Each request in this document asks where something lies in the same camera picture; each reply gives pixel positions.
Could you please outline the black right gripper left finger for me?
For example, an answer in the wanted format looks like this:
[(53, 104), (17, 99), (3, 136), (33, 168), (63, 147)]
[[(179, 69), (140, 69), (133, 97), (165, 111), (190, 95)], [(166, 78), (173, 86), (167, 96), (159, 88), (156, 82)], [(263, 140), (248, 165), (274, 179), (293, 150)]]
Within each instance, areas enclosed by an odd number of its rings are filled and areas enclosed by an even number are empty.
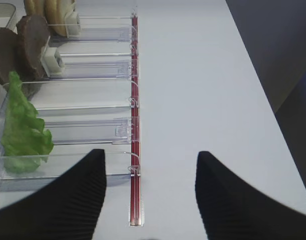
[(106, 188), (105, 152), (93, 149), (45, 187), (0, 209), (0, 240), (90, 240)]

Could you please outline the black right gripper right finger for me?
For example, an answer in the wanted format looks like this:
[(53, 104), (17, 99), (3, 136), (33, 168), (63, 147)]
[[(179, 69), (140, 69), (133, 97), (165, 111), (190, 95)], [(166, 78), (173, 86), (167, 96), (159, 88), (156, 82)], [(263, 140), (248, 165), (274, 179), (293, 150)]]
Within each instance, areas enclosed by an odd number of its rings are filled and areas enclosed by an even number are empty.
[(195, 197), (209, 240), (306, 240), (306, 215), (265, 195), (208, 151), (197, 156)]

